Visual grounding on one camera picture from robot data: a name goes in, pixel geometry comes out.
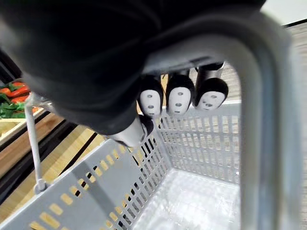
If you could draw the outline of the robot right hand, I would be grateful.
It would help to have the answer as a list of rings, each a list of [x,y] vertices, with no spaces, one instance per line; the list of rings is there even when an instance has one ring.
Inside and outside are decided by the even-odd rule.
[[[126,146],[142,142],[136,112],[147,41],[193,16],[262,0],[3,0],[0,47],[55,112]]]

